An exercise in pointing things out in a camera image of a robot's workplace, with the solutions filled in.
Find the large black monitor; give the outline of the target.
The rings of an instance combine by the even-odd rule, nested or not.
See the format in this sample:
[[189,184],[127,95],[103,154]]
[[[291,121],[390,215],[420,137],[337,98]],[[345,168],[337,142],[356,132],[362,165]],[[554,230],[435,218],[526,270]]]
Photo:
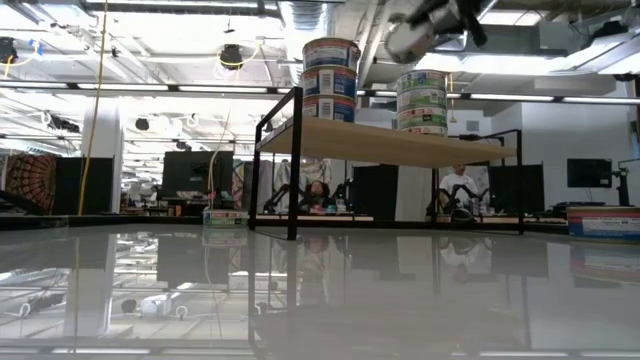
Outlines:
[[161,197],[177,198],[179,192],[208,194],[232,191],[233,153],[219,151],[210,165],[213,152],[166,152],[163,159]]

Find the long linear ceiling light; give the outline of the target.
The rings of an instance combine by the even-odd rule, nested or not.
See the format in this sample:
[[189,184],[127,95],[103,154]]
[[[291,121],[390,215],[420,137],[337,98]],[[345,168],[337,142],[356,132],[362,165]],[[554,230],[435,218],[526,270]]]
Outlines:
[[602,97],[602,96],[560,96],[560,95],[529,95],[529,94],[492,94],[452,92],[447,99],[463,101],[492,101],[492,102],[526,102],[526,103],[562,103],[562,104],[590,104],[590,105],[620,105],[640,106],[637,97]]
[[[0,88],[37,89],[37,90],[97,90],[98,83],[65,83],[37,81],[0,81]],[[219,85],[176,85],[176,84],[125,84],[103,83],[102,90],[116,92],[203,92],[203,93],[240,93],[240,94],[285,94],[287,88],[256,86],[219,86]]]

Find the spiral silver ventilation duct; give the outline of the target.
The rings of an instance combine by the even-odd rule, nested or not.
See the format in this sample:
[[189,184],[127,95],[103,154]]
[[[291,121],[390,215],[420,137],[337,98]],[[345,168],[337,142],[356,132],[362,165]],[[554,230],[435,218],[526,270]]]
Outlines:
[[[479,16],[480,22],[488,14],[488,12],[496,5],[498,1],[499,0],[486,0],[486,9]],[[470,43],[474,44],[471,36],[468,35],[467,33],[443,36],[441,37],[441,40],[442,40],[442,43],[438,43],[437,47],[435,47],[433,50],[431,50],[427,54],[442,53],[442,54],[458,55],[458,54],[462,54]]]

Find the black aluminium table frame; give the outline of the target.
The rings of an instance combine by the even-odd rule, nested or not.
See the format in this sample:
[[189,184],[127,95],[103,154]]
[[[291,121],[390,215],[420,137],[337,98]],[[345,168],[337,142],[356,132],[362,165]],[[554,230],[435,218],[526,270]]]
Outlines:
[[[35,230],[59,227],[89,227],[131,224],[202,225],[201,217],[162,216],[0,216],[0,231]],[[298,221],[299,228],[360,228],[385,230],[515,231],[548,234],[569,233],[567,225],[525,222],[515,223],[428,223],[411,221]]]

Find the black ceiling device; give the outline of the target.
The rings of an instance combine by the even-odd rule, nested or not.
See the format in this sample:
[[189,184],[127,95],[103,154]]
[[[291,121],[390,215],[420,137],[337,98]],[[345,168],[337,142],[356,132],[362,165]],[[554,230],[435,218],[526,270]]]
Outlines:
[[15,40],[12,37],[0,37],[0,64],[12,64],[17,59]]

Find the wooden shelf black metal frame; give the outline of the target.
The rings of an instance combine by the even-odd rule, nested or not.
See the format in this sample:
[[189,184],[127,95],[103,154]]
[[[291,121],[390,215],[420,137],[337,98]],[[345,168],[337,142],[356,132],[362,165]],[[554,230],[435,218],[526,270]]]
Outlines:
[[[297,238],[298,228],[308,222],[298,213],[300,163],[303,157],[329,158],[356,162],[421,167],[431,170],[431,203],[439,205],[439,170],[454,165],[486,163],[514,157],[516,159],[518,222],[515,229],[524,232],[522,208],[524,179],[522,131],[516,135],[514,148],[485,144],[481,137],[474,141],[393,129],[359,125],[303,115],[303,89],[293,87],[286,91],[276,105],[255,126],[252,191],[248,227],[284,226],[286,239]],[[284,220],[263,220],[258,213],[258,182],[263,152],[288,154],[291,157],[289,210]]]

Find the black wall television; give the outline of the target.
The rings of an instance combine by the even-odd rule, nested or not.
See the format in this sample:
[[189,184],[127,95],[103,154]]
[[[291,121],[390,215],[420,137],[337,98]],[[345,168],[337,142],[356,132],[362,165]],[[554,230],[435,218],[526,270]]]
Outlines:
[[567,186],[569,188],[611,188],[611,159],[568,159]]

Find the black partition panel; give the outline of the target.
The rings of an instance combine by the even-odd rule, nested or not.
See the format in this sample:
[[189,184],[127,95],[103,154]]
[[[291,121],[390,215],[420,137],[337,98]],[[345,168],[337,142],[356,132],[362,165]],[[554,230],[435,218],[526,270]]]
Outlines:
[[355,167],[351,188],[354,211],[375,221],[394,221],[398,173],[394,165]]
[[[56,160],[54,215],[77,215],[86,160],[62,157]],[[92,158],[84,188],[83,215],[111,211],[113,158]]]
[[[522,209],[525,215],[545,210],[543,166],[523,165]],[[518,169],[516,166],[489,168],[490,205],[497,213],[515,216],[518,213]]]

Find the background wooden workbench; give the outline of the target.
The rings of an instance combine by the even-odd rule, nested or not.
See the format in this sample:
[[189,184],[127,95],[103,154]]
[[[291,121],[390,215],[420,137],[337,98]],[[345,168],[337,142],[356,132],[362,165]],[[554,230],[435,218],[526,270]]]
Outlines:
[[[287,221],[287,214],[259,214],[257,215],[257,220],[282,220]],[[372,222],[374,221],[373,217],[370,216],[354,216],[354,215],[302,215],[297,217],[298,221],[342,221],[342,222]]]

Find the red patterned tapestry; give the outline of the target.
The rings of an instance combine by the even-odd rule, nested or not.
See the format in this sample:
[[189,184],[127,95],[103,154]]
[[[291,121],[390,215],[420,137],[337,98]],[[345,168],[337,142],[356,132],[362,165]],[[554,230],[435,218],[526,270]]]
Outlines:
[[4,191],[26,201],[37,213],[49,215],[55,202],[57,159],[55,155],[9,156]]

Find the blue and red box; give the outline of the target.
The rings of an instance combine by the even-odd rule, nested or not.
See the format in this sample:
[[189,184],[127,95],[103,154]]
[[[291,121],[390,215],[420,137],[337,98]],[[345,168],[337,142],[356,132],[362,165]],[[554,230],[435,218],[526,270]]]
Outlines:
[[640,240],[640,207],[569,207],[572,236]]

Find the person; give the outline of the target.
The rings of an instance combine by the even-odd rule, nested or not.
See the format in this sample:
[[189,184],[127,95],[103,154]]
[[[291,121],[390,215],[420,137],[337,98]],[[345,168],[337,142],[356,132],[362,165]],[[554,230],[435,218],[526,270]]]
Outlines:
[[474,195],[479,194],[476,183],[465,171],[465,165],[454,165],[453,172],[441,180],[439,184],[439,201],[443,207],[447,207],[450,203],[455,204],[456,201],[459,201],[459,204],[468,210],[473,207],[473,199],[464,189],[456,192],[455,199],[451,198],[455,185],[463,185]]
[[300,209],[304,212],[321,212],[331,204],[330,189],[322,181],[313,181],[305,188],[305,195],[300,202]]

